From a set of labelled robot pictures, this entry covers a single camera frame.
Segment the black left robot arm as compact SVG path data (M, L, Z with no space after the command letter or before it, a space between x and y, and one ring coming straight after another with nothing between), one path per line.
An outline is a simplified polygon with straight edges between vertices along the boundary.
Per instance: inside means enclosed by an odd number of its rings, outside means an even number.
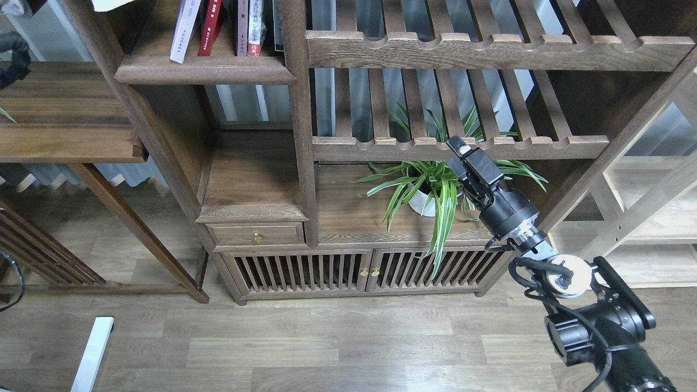
M5 89L17 80L23 80L25 77L27 77L27 75L30 73L28 65L32 61L30 60L30 55L28 54L28 44L18 32L2 33L1 50L2 53L11 53L10 64L7 68L1 69L1 89ZM14 268L20 283L19 295L12 303L8 303L2 307L1 311L3 312L12 308L14 305L18 304L20 300L22 300L22 297L25 295L26 283L17 261L5 250L2 250L2 257L5 258L5 261L7 261L7 263Z

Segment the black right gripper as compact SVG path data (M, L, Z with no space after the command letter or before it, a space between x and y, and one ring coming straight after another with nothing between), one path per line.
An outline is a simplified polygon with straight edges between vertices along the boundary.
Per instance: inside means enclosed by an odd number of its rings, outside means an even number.
M535 226L538 210L518 189L501 187L504 174L492 159L460 136L452 136L445 143L455 154L447 166L480 211L479 219L492 235L490 241L539 242L540 231Z

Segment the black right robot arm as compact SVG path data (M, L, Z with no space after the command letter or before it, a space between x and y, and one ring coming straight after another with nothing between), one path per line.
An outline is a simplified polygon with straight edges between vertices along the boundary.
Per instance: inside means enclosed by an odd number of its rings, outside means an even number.
M535 226L538 210L518 189L500 185L503 172L483 150L460 136L447 144L455 153L447 165L480 211L492 241L515 254L510 275L528 298L545 305L555 351L567 366L594 365L597 377L586 390L605 383L612 391L675 391L641 345L656 326L654 315L608 261L556 252Z

